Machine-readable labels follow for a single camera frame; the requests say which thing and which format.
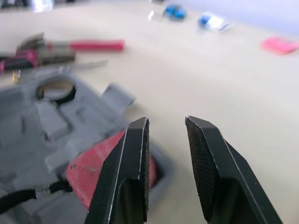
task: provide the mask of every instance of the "screwdriver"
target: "screwdriver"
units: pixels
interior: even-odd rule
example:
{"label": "screwdriver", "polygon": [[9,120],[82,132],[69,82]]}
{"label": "screwdriver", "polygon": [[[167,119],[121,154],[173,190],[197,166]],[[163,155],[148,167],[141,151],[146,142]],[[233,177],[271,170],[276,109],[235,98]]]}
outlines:
{"label": "screwdriver", "polygon": [[61,74],[67,74],[73,70],[85,70],[105,66],[108,60],[83,63],[83,64],[63,64],[63,65],[51,65],[43,66],[42,68],[36,69],[24,69],[13,71],[13,81],[15,83],[26,83],[32,79],[39,77],[55,76]]}

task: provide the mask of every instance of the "wooden table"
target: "wooden table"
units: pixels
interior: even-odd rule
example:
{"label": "wooden table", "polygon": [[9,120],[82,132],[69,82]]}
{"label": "wooden table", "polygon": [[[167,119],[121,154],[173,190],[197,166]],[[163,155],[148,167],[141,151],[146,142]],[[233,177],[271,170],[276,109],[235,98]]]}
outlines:
{"label": "wooden table", "polygon": [[[1,50],[44,31],[53,40],[117,39],[123,53],[80,54],[79,62],[108,59],[106,67],[78,72],[101,92],[117,82],[137,97],[130,120],[149,117],[150,135],[176,161],[173,186],[151,211],[149,223],[206,223],[192,174],[186,115],[211,121],[242,154],[284,223],[299,222],[298,54],[260,49],[273,35],[235,23],[221,35],[162,17],[164,6],[103,2],[49,12],[1,13]],[[11,83],[3,77],[1,85]]]}

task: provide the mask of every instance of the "black cable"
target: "black cable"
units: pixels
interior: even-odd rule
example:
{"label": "black cable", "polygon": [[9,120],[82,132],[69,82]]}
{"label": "black cable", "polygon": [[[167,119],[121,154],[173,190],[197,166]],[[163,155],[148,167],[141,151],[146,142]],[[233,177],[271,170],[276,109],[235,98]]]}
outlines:
{"label": "black cable", "polygon": [[72,188],[69,185],[68,181],[60,180],[53,184],[50,184],[48,187],[45,188],[19,190],[5,195],[4,197],[0,198],[0,215],[30,199],[38,199],[42,196],[54,194],[59,190],[72,192]]}

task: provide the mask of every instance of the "pink object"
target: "pink object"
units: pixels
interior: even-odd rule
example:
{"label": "pink object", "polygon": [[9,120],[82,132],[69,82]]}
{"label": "pink object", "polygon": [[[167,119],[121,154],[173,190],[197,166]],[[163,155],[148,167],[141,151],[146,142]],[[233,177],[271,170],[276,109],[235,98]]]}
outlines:
{"label": "pink object", "polygon": [[47,42],[47,48],[67,47],[74,51],[122,51],[124,40],[114,41],[71,41],[69,43]]}
{"label": "pink object", "polygon": [[271,37],[262,43],[262,48],[276,54],[288,54],[299,48],[299,44],[280,37]]}
{"label": "pink object", "polygon": [[[124,132],[120,132],[111,138],[93,146],[74,159],[66,170],[66,178],[73,191],[88,209],[93,192],[98,182],[104,160],[122,138]],[[149,188],[156,181],[157,171],[153,158],[149,158]]]}
{"label": "pink object", "polygon": [[19,51],[15,56],[0,62],[0,73],[5,72],[7,66],[17,64],[17,60],[25,59],[29,61],[34,68],[38,67],[37,53],[34,50]]}

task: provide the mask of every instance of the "gray foam tray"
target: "gray foam tray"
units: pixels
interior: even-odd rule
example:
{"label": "gray foam tray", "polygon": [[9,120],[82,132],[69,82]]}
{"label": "gray foam tray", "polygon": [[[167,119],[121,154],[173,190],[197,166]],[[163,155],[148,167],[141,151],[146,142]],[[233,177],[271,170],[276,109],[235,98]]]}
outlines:
{"label": "gray foam tray", "polygon": [[[39,86],[60,79],[75,84],[73,100],[58,106],[37,98]],[[121,114],[133,101],[115,84],[98,97],[69,75],[40,78],[1,90],[0,196],[57,181],[78,154],[128,126]],[[153,144],[150,152],[158,169],[158,181],[149,194],[151,208],[170,184],[173,165]],[[0,223],[83,224],[86,213],[74,193],[58,193],[15,207],[0,216]]]}

